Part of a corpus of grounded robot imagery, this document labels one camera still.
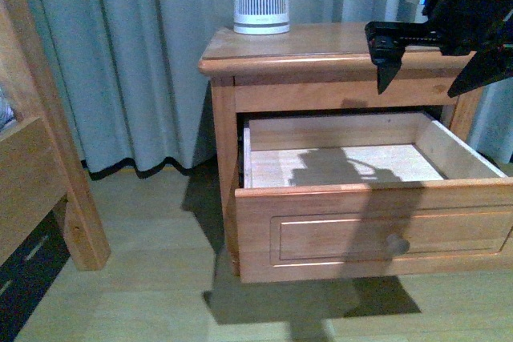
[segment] drawer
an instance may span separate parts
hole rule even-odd
[[[513,179],[423,113],[254,119],[236,220],[244,282],[464,270],[501,254]]]

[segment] nightstand leg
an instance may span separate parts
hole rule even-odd
[[[233,78],[212,78],[212,105],[216,128],[217,162],[219,167],[224,237],[231,257],[233,274],[239,275],[235,189],[239,186],[237,122]]]

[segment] wooden bed frame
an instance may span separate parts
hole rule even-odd
[[[26,0],[0,0],[0,84],[18,123],[0,133],[0,265],[53,210],[79,270],[110,248]]]

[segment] floor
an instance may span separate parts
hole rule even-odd
[[[212,163],[91,189],[112,256],[100,272],[68,262],[18,342],[513,340],[509,271],[241,284]]]

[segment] drawer knob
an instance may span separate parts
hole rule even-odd
[[[391,234],[386,237],[387,251],[393,256],[406,254],[410,250],[410,242],[398,234]]]

